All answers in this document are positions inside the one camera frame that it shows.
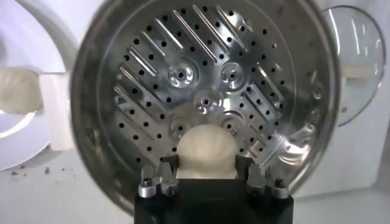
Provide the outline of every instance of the dough ball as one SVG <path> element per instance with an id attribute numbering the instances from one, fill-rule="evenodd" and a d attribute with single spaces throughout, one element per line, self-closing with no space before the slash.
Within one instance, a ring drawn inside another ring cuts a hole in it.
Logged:
<path id="1" fill-rule="evenodd" d="M 0 110 L 27 114 L 41 108 L 38 74 L 23 68 L 0 69 Z"/>
<path id="2" fill-rule="evenodd" d="M 184 134 L 177 146 L 177 178 L 234 179 L 237 143 L 215 125 L 200 125 Z"/>

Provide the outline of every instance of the white dough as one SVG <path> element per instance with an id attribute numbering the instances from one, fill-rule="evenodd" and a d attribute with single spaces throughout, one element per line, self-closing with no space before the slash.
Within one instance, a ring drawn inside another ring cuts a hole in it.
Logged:
<path id="1" fill-rule="evenodd" d="M 38 75 L 23 68 L 0 69 L 0 110 L 27 114 L 42 108 Z"/>
<path id="2" fill-rule="evenodd" d="M 177 178 L 234 179 L 237 143 L 215 125 L 200 125 L 184 134 L 177 146 Z"/>

